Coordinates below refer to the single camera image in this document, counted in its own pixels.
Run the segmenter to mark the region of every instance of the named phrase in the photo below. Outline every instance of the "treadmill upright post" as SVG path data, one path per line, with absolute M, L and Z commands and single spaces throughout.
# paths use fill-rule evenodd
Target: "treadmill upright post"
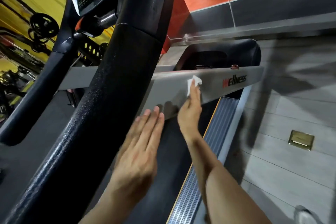
M 72 34 L 78 20 L 72 0 L 67 0 L 50 57 L 27 95 L 0 128 L 0 142 L 9 146 L 20 143 L 50 103 L 77 53 Z
M 124 0 L 88 91 L 5 223 L 82 218 L 145 95 L 173 1 Z M 144 22 L 134 20 L 136 15 Z

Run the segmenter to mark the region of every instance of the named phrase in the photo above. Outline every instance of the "floor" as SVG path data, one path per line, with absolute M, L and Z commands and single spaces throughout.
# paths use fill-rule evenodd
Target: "floor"
M 265 72 L 225 167 L 273 224 L 294 223 L 300 207 L 323 224 L 336 223 L 336 38 L 258 43 Z M 159 64 L 179 58 L 179 48 Z M 292 130 L 315 136 L 311 151 L 288 144 Z

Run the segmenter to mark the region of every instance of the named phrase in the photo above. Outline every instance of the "white tissue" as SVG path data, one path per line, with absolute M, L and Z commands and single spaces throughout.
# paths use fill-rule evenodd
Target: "white tissue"
M 198 78 L 196 75 L 193 75 L 191 79 L 188 80 L 188 94 L 187 97 L 190 95 L 190 86 L 191 86 L 191 82 L 195 80 L 195 86 L 201 85 L 202 84 L 202 80 L 200 78 Z

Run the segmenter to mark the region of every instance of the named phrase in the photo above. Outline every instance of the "treadmill belt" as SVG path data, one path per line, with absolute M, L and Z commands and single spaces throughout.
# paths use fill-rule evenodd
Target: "treadmill belt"
M 203 136 L 218 99 L 202 106 L 199 132 Z M 157 150 L 157 176 L 146 196 L 136 205 L 124 223 L 165 224 L 191 166 L 187 144 L 177 117 L 165 121 Z

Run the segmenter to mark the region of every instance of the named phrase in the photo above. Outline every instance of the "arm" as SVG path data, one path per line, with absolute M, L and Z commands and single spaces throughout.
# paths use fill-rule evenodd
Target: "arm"
M 132 124 L 117 154 L 111 180 L 79 224 L 121 224 L 145 196 L 157 173 L 156 155 L 164 124 L 156 106 Z
M 199 190 L 212 223 L 271 224 L 263 211 L 223 167 L 198 132 L 200 90 L 191 84 L 190 98 L 177 120 L 187 143 Z

